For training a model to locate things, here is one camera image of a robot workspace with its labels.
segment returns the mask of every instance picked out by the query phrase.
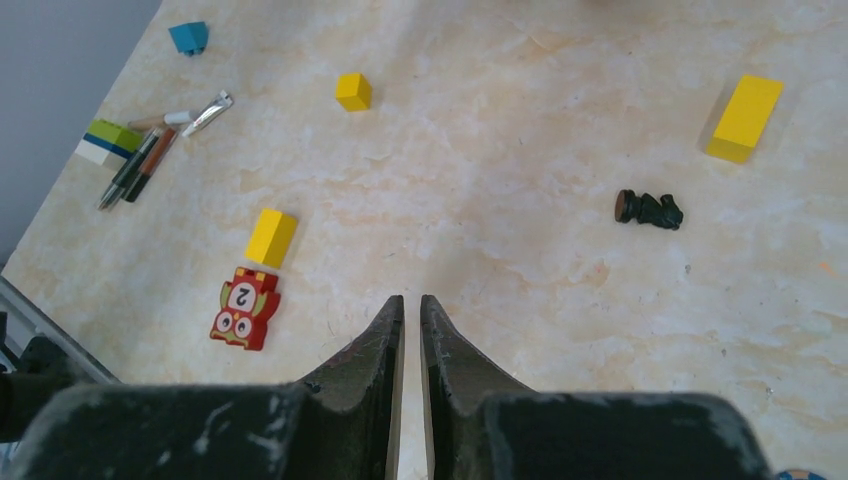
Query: marker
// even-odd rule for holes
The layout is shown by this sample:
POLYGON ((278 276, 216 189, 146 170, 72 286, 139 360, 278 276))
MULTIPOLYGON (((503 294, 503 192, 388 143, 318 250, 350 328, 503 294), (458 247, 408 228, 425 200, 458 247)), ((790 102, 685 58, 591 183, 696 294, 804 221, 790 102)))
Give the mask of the marker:
POLYGON ((109 188, 103 193, 103 196, 100 197, 100 204, 97 205, 98 210, 106 210, 111 208, 115 203, 121 199, 124 195, 124 191, 130 186, 130 182, 132 182, 135 173, 138 171, 141 164, 144 163, 144 159, 147 158, 147 155, 153 149, 153 146, 156 145, 156 142, 159 141, 159 137, 164 132, 162 128, 154 128, 144 137, 144 140, 141 141, 141 146, 138 147, 138 150, 127 160, 127 163, 118 170, 118 173, 112 178, 112 183, 109 185, 109 188))
POLYGON ((147 181, 150 180, 151 176, 153 176, 153 172, 156 170, 156 167, 159 166, 159 162, 162 161, 162 158, 165 156, 165 152, 168 151, 168 147, 171 146, 171 143, 175 138, 177 138, 176 130, 173 128, 165 130, 165 133, 163 133, 159 138, 159 141, 156 142, 156 146, 150 151, 150 155, 148 155, 144 160, 144 163, 141 164, 141 167, 139 167, 132 182, 130 182, 129 188, 125 191, 124 200, 129 203, 135 203, 135 200, 138 198, 139 194, 141 194, 141 191, 144 190, 144 186, 147 185, 147 181))

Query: lego brick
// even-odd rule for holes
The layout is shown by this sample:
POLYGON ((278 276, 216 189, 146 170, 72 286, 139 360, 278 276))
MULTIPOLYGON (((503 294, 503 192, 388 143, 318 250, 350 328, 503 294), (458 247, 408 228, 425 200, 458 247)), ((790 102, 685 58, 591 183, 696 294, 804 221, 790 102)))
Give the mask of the lego brick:
POLYGON ((206 22, 192 22, 168 29, 177 51, 189 57, 200 55, 209 41, 209 28, 206 22))
POLYGON ((361 73, 346 73, 336 85, 336 100, 348 112, 368 110, 371 107, 371 85, 361 73))
POLYGON ((707 145, 707 154, 731 162, 746 162, 782 90, 783 83, 776 80, 744 75, 707 145))
POLYGON ((106 120, 95 120, 91 122, 86 135, 91 135, 103 140, 106 143, 111 143, 128 152, 135 152, 138 146, 141 145, 142 135, 134 132, 121 125, 107 122, 106 120))
POLYGON ((88 143, 91 143, 93 145, 97 145, 98 147, 100 147, 104 150, 110 151, 110 152, 114 153, 115 155, 117 155, 119 157, 123 157, 127 160, 129 160, 130 157, 132 157, 133 153, 135 153, 135 152, 130 152, 128 150, 124 150, 123 148, 121 148, 121 147, 119 147, 119 146, 117 146, 113 143, 109 143, 106 140, 103 140, 101 138, 95 137, 94 135, 92 135, 90 133, 86 133, 85 135, 83 135, 82 139, 84 141, 88 142, 88 143))
POLYGON ((116 172, 120 170, 127 161, 126 158, 85 140, 80 140, 76 150, 74 150, 74 155, 79 155, 86 160, 92 161, 102 167, 106 167, 116 172))
POLYGON ((237 268, 233 280, 221 287, 221 311, 215 316, 209 338, 245 350, 262 350, 268 320, 280 305, 280 294, 274 292, 278 280, 276 275, 237 268))
POLYGON ((297 219, 294 217, 276 210, 262 209, 244 256, 267 267, 280 268, 296 228, 297 219))

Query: yellow rectangular block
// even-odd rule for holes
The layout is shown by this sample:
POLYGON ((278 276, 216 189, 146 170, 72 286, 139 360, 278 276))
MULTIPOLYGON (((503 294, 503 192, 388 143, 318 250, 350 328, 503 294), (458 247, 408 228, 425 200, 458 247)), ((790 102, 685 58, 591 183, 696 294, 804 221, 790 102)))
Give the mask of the yellow rectangular block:
POLYGON ((296 218, 263 208, 244 256, 267 267, 280 268, 296 228, 296 218))
POLYGON ((368 110, 371 107, 371 85, 361 73, 346 73, 336 85, 336 100, 348 112, 368 110))
POLYGON ((736 163, 746 162, 782 90, 783 83, 777 80, 743 75, 707 145, 707 155, 736 163))

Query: white lego brick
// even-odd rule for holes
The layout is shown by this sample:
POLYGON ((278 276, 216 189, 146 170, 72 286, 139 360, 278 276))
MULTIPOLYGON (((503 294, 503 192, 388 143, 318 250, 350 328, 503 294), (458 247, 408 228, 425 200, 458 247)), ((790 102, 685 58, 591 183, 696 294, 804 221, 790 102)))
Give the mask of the white lego brick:
POLYGON ((126 159, 120 155, 114 154, 105 148, 98 147, 97 145, 85 140, 80 140, 80 143, 77 145, 77 149, 74 150, 74 153, 86 160, 90 160, 100 165, 101 167, 106 167, 109 170, 116 172, 124 166, 124 163, 126 163, 126 159))

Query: black toy figure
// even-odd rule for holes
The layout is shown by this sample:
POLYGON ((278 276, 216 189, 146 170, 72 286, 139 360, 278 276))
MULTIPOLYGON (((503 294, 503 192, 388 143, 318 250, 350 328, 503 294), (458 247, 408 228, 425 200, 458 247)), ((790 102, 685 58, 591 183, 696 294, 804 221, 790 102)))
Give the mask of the black toy figure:
POLYGON ((683 212, 674 204, 674 197, 663 195, 657 202, 647 193, 637 197, 633 190, 618 192, 615 200, 615 220, 627 223, 635 218, 639 223, 650 223, 660 228, 677 230, 683 223, 683 212))

